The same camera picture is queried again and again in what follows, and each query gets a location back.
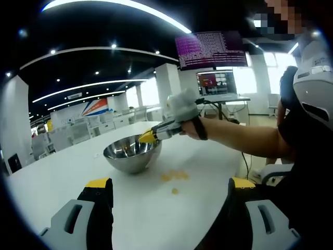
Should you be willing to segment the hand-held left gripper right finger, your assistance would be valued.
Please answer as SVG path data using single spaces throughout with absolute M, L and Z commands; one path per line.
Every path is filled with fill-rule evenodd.
M 301 240 L 288 217 L 258 187 L 232 177 L 228 183 L 227 232 L 231 249 L 295 249 Z

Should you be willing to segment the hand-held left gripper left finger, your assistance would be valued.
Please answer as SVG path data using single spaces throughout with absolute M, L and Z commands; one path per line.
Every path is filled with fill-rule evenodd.
M 112 180 L 90 181 L 53 215 L 40 238 L 49 249 L 112 249 L 112 209 Z

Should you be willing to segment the person's right hand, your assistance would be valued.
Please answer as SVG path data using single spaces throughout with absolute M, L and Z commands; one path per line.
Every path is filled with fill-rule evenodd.
M 198 133 L 196 132 L 196 128 L 192 121 L 182 122 L 181 127 L 182 127 L 182 131 L 181 131 L 180 135 L 187 135 L 192 139 L 200 140 L 200 137 L 199 137 Z

